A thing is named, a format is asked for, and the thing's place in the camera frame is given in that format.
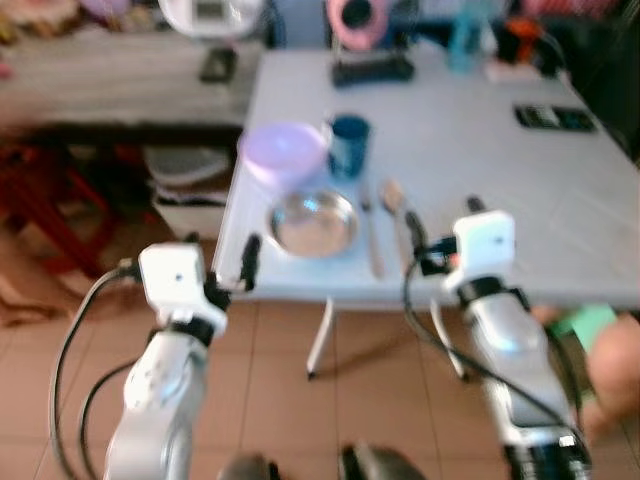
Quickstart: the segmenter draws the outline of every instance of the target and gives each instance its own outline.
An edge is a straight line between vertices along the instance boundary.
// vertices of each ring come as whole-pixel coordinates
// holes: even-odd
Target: red stool
[[[104,214],[87,242],[78,238],[58,209],[60,202],[68,200],[92,202]],[[103,273],[98,257],[113,235],[116,215],[66,161],[64,152],[38,148],[0,150],[0,205],[12,214],[14,225],[35,223],[64,254],[44,261],[50,272],[79,268],[92,278]]]

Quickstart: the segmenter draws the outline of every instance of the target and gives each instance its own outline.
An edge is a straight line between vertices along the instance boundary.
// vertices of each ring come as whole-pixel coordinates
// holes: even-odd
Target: orange object
[[[520,38],[520,48],[516,60],[519,63],[529,63],[533,54],[535,42],[544,33],[543,28],[528,18],[513,18],[507,21],[507,30]]]
[[[95,204],[104,219],[88,241],[83,242],[67,224],[58,203],[83,200]],[[107,201],[67,164],[64,154],[50,149],[0,149],[0,205],[18,225],[36,224],[64,254],[44,261],[51,273],[79,268],[88,277],[103,273],[100,251],[110,241],[116,215]]]

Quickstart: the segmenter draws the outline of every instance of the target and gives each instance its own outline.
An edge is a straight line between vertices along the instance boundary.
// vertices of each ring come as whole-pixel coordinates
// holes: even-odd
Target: black cable
[[[84,399],[84,403],[82,405],[82,410],[80,412],[79,423],[78,423],[78,438],[80,443],[80,452],[82,454],[82,463],[84,464],[84,468],[86,472],[89,474],[89,478],[91,480],[101,480],[102,477],[98,477],[96,473],[95,466],[91,461],[91,455],[89,455],[89,446],[87,445],[87,431],[88,431],[88,420],[89,413],[91,411],[91,404],[95,396],[98,394],[100,389],[113,377],[118,375],[119,373],[130,369],[137,362],[137,359],[133,359],[124,363],[107,373],[105,373],[100,379],[91,387],[89,394]]]
[[[545,334],[547,335],[547,339],[553,346],[556,355],[558,356],[558,360],[560,361],[560,365],[562,366],[563,375],[565,376],[567,383],[569,384],[569,390],[573,395],[573,402],[576,406],[576,426],[578,430],[582,431],[582,393],[580,392],[580,387],[578,385],[578,378],[576,377],[576,372],[573,369],[573,365],[571,364],[571,360],[569,359],[569,355],[565,350],[560,340],[553,334],[553,332],[546,328],[544,329]]]
[[[411,293],[409,290],[409,285],[411,284],[411,280],[413,279],[413,274],[417,266],[420,264],[421,261],[428,258],[429,258],[428,255],[424,255],[413,260],[413,262],[411,263],[411,266],[407,269],[407,272],[404,277],[403,286],[402,286],[402,300],[404,303],[405,319],[413,329],[414,333],[422,341],[433,344],[435,347],[437,347],[439,350],[442,350],[445,353],[455,355],[458,358],[458,360],[460,360],[462,363],[472,368],[473,370],[477,371],[482,376],[492,378],[493,380],[504,384],[506,387],[508,387],[509,389],[511,389],[512,391],[516,392],[517,394],[522,396],[524,399],[526,399],[533,406],[535,406],[536,408],[546,413],[559,425],[562,425],[564,428],[567,428],[568,430],[570,430],[573,436],[575,437],[576,442],[578,442],[579,448],[582,450],[584,454],[585,463],[587,465],[592,465],[591,455],[584,443],[584,440],[582,439],[582,433],[579,432],[576,429],[576,427],[569,425],[555,410],[548,407],[547,405],[544,404],[544,402],[541,402],[537,398],[533,397],[522,388],[518,387],[517,385],[513,384],[512,382],[498,375],[497,373],[489,370],[487,367],[482,365],[480,362],[478,362],[474,358],[471,358],[465,355],[464,353],[458,351],[455,348],[448,347],[447,345],[442,343],[442,341],[437,336],[435,336],[427,328],[425,328],[424,325],[422,325],[422,323],[418,319],[418,316],[413,310],[413,304],[411,302]]]
[[[100,277],[91,287],[87,295],[84,297],[78,312],[73,320],[73,324],[62,344],[62,348],[58,354],[56,360],[56,366],[51,377],[51,385],[49,388],[49,438],[51,440],[51,446],[53,448],[53,454],[58,461],[58,464],[64,471],[65,476],[69,480],[79,480],[80,477],[74,472],[73,467],[69,462],[69,458],[64,451],[62,441],[60,440],[60,383],[62,380],[62,373],[64,369],[64,362],[67,357],[67,352],[71,346],[71,342],[80,327],[80,324],[84,320],[84,317],[98,293],[110,282],[126,276],[128,270],[125,268],[118,268],[105,273]]]

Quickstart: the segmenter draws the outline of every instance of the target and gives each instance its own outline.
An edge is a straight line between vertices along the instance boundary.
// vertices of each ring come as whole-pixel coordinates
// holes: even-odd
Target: person
[[[549,326],[566,311],[539,306],[533,316]],[[585,437],[596,443],[618,422],[640,415],[640,322],[630,313],[599,330],[586,352],[586,370],[593,396],[585,399],[582,415]]]
[[[10,144],[37,124],[42,102],[25,98],[0,98],[0,161],[3,142]],[[18,293],[25,300],[9,299]],[[92,305],[94,315],[115,313],[132,300],[132,292],[101,295]],[[83,296],[66,286],[21,245],[16,235],[0,225],[0,327],[70,318]]]

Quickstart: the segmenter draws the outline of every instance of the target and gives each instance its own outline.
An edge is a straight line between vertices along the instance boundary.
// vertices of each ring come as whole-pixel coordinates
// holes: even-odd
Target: tiled floor
[[[168,236],[162,225],[127,228],[107,256]],[[420,345],[399,314],[342,314],[322,373],[309,383],[305,357],[321,313],[320,305],[290,303],[230,309],[229,330],[211,351],[193,479],[214,479],[236,452],[259,450],[288,480],[336,480],[340,446],[357,440],[399,449],[429,480],[507,478],[479,385],[457,381],[446,358]],[[461,340],[460,322],[449,323]],[[61,420],[75,464],[84,396],[103,372],[140,354],[153,324],[139,300],[126,314],[82,327],[64,377]],[[2,480],[64,478],[48,445],[47,390],[65,328],[60,322],[0,330]],[[92,410],[89,440],[100,469],[121,413],[123,380],[108,384]],[[638,421],[595,448],[594,459],[596,480],[640,478]]]

